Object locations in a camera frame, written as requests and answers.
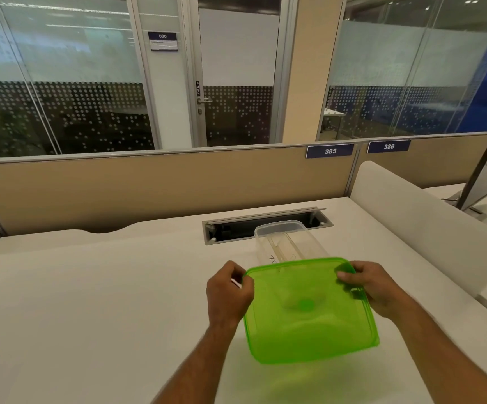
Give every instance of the person's left hand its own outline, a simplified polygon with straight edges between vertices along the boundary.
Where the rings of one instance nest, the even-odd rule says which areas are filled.
[[[245,269],[237,263],[227,261],[208,280],[206,296],[210,327],[236,331],[238,323],[255,297],[255,283],[250,276],[244,276],[245,272]],[[242,284],[241,289],[231,279]]]

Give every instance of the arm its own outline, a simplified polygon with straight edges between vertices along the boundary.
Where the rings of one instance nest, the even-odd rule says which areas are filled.
[[[245,270],[228,261],[206,285],[210,325],[153,404],[211,404],[238,323],[253,301],[254,283]],[[242,284],[236,286],[231,278]]]
[[[348,284],[363,286],[372,308],[401,332],[436,404],[487,403],[487,374],[440,329],[425,310],[374,262],[352,261],[357,273],[338,272]]]

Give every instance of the blue sign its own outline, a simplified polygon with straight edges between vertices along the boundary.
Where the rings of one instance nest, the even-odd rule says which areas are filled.
[[[148,31],[151,51],[178,51],[175,32]]]
[[[410,139],[369,142],[367,153],[405,152],[410,147],[410,142]]]
[[[336,157],[338,155],[352,155],[354,143],[345,144],[321,144],[307,146],[306,159],[316,159],[319,157]]]

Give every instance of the hand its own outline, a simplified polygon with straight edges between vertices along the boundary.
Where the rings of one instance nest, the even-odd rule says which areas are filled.
[[[407,305],[415,303],[379,263],[350,261],[350,265],[356,273],[338,271],[337,278],[350,285],[362,286],[371,307],[379,315],[396,322]]]
[[[233,330],[247,312],[255,297],[253,278],[245,275],[245,269],[233,261],[228,261],[208,280],[208,317],[210,327]],[[242,285],[241,289],[231,279]]]

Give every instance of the green plastic lid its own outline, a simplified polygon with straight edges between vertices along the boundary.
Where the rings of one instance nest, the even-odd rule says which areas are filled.
[[[244,318],[247,343],[263,364],[326,359],[378,346],[365,292],[343,284],[336,271],[355,272],[343,258],[320,258],[252,268],[255,299]]]

